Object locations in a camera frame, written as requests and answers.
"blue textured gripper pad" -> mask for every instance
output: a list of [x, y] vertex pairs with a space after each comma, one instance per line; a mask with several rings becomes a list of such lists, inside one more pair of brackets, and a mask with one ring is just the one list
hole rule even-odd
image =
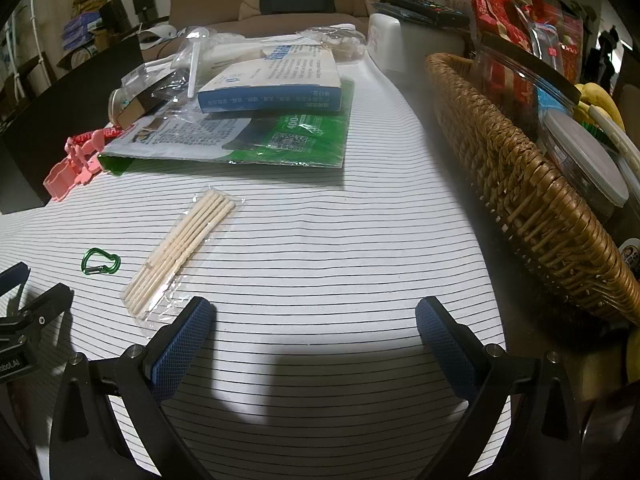
[[156, 402], [160, 403], [174, 396], [191, 361], [211, 330], [213, 319], [214, 310], [209, 301], [200, 301], [155, 362], [151, 368], [150, 389]]
[[[444, 311], [444, 315], [449, 316], [455, 323], [448, 312]], [[472, 402], [484, 377], [434, 309], [430, 298], [423, 298], [415, 307], [415, 322], [420, 339], [431, 349], [453, 392], [458, 397]]]

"qr code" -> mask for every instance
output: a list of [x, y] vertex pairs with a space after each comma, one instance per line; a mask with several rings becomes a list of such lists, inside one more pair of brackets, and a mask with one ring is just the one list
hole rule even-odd
[[267, 144], [268, 148], [274, 150], [289, 150], [290, 152], [301, 152], [305, 148], [308, 137], [304, 135], [275, 134]]

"blue box side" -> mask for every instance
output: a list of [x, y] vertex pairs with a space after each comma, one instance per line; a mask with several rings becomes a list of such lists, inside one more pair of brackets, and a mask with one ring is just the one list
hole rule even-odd
[[241, 86], [198, 92], [203, 113], [238, 110], [340, 110], [342, 90], [318, 85]]

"metal screw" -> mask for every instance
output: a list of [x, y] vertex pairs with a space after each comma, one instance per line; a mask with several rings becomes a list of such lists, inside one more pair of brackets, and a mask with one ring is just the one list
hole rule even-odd
[[546, 358], [549, 359], [553, 364], [558, 364], [560, 362], [560, 354], [555, 350], [547, 352]]
[[502, 349], [502, 347], [500, 345], [497, 345], [496, 343], [489, 343], [484, 347], [484, 351], [487, 352], [491, 357], [500, 357], [502, 354], [504, 354], [504, 350]]
[[133, 359], [134, 357], [138, 357], [140, 354], [142, 354], [142, 351], [142, 345], [131, 345], [124, 351], [124, 355]]
[[69, 358], [69, 364], [77, 365], [84, 358], [84, 354], [82, 352], [76, 352]]

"plastic container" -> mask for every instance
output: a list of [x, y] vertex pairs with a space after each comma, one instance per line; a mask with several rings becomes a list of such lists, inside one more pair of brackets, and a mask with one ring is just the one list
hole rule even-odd
[[620, 247], [628, 238], [640, 238], [640, 180], [624, 156], [617, 155], [616, 164], [629, 190], [629, 200], [615, 212], [605, 228]]
[[472, 81], [479, 91], [536, 142], [546, 111], [570, 116], [580, 91], [553, 67], [500, 36], [482, 33]]
[[548, 110], [538, 147], [578, 190], [601, 222], [629, 198], [616, 163], [587, 130], [559, 110]]

